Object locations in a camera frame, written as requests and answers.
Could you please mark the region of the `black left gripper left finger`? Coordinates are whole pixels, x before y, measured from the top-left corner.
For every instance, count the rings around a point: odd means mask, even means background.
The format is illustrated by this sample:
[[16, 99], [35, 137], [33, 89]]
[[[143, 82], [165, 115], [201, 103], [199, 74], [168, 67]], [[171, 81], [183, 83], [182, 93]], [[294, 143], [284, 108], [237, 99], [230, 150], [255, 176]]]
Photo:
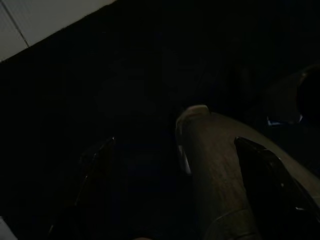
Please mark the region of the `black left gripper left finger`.
[[33, 240], [92, 240], [103, 220], [106, 187], [115, 156], [115, 137], [86, 148], [53, 195], [48, 213], [34, 229]]

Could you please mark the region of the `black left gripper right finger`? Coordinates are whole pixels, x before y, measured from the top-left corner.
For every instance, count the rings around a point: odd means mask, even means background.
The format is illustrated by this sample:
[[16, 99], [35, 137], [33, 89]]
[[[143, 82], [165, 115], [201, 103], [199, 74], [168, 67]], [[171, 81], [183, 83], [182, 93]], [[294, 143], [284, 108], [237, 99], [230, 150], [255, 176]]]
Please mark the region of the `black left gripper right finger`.
[[281, 160], [263, 145], [234, 140], [243, 184], [264, 240], [318, 240], [320, 208]]

